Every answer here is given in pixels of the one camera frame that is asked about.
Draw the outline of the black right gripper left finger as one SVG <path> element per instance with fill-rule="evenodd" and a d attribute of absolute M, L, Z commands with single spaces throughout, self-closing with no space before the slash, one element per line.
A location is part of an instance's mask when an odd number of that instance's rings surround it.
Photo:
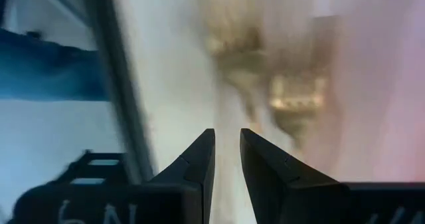
<path fill-rule="evenodd" d="M 215 132 L 206 129 L 150 183 L 159 186 L 155 224 L 209 224 L 215 172 Z"/>

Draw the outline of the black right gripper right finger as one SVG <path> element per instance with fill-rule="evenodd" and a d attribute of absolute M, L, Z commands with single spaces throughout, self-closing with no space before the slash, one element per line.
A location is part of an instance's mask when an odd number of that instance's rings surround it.
<path fill-rule="evenodd" d="M 346 185 L 246 128 L 240 155 L 258 224 L 342 224 L 349 208 Z"/>

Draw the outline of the gold fork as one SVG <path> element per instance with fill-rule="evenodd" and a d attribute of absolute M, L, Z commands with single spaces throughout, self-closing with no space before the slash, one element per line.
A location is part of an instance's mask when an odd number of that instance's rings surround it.
<path fill-rule="evenodd" d="M 264 77 L 261 16 L 203 15 L 206 46 L 227 83 L 237 89 L 247 117 L 257 118 L 254 89 Z"/>
<path fill-rule="evenodd" d="M 270 77 L 268 103 L 273 119 L 295 148 L 303 146 L 308 130 L 325 106 L 329 79 L 328 72 L 276 73 Z"/>

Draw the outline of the pink plastic bin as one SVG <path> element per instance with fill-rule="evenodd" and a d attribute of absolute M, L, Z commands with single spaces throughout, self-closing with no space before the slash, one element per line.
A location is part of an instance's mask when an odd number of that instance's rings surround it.
<path fill-rule="evenodd" d="M 425 20 L 339 30 L 305 161 L 341 181 L 425 181 Z"/>

